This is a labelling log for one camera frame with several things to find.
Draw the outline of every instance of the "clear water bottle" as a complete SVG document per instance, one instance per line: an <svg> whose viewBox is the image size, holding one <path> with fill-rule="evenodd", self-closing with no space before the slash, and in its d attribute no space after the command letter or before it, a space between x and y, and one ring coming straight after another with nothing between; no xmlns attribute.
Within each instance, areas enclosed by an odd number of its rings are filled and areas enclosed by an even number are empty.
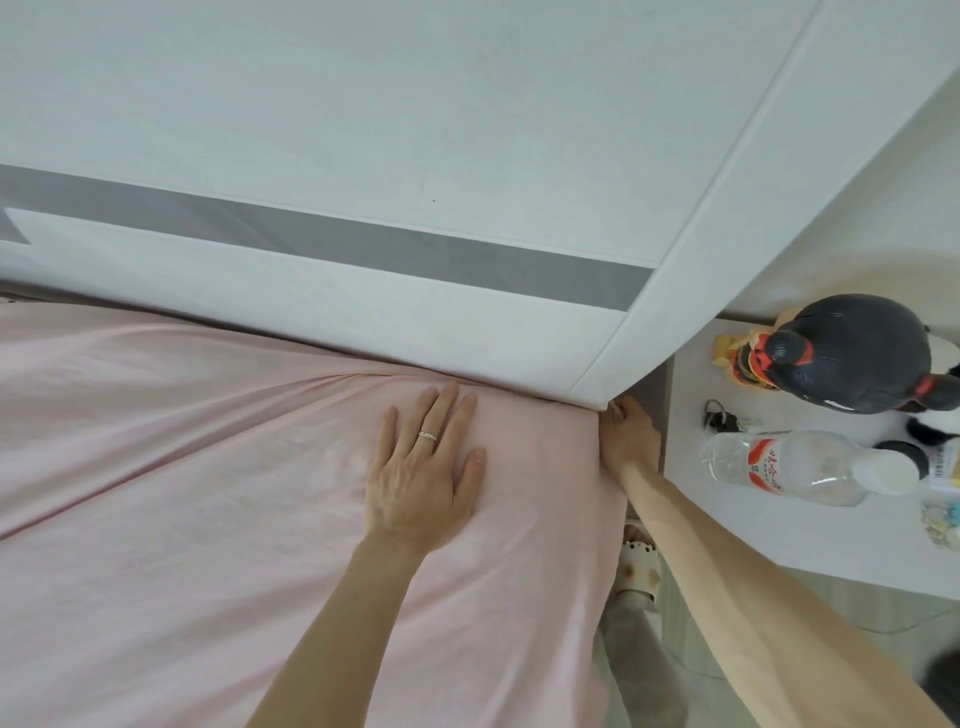
<svg viewBox="0 0 960 728"><path fill-rule="evenodd" d="M727 432L707 443L704 463L716 480L824 505L856 505L870 493L902 496L926 477L924 452L888 441L862 448L835 432Z"/></svg>

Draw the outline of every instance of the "mattress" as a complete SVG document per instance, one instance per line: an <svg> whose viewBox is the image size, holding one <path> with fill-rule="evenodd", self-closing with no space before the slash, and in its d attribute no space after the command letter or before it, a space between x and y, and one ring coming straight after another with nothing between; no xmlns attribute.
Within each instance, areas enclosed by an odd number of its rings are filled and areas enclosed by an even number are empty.
<svg viewBox="0 0 960 728"><path fill-rule="evenodd" d="M378 418L424 370L0 304L0 724L236 726L363 533ZM411 585L370 726L596 725L626 501L596 415L465 383L477 513Z"/></svg>

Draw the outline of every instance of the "white wall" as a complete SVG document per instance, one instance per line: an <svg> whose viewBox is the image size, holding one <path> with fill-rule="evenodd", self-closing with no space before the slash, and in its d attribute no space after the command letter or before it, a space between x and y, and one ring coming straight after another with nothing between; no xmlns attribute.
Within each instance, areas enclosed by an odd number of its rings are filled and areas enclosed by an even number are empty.
<svg viewBox="0 0 960 728"><path fill-rule="evenodd" d="M960 341L960 73L727 311L773 318L844 292L896 299Z"/></svg>

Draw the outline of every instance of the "slipper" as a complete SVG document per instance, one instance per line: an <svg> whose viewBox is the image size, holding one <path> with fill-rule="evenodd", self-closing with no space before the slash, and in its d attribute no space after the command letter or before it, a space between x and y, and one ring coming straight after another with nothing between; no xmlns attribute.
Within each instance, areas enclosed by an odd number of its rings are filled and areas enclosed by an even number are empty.
<svg viewBox="0 0 960 728"><path fill-rule="evenodd" d="M613 595L637 592L646 596L646 612L657 611L660 591L660 552L643 523L627 519L623 527L623 546L613 580Z"/></svg>

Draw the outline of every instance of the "person's left hand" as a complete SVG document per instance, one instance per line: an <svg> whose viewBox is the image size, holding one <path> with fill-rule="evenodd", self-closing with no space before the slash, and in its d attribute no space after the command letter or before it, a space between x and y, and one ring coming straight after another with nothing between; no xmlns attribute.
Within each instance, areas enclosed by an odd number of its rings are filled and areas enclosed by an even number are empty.
<svg viewBox="0 0 960 728"><path fill-rule="evenodd" d="M446 423L458 392L455 383L442 393L434 387L425 390L399 437L396 407L384 413L367 480L368 535L388 536L425 556L446 544L473 515L487 453L474 448L454 485L453 459L477 406L476 395L467 395Z"/></svg>

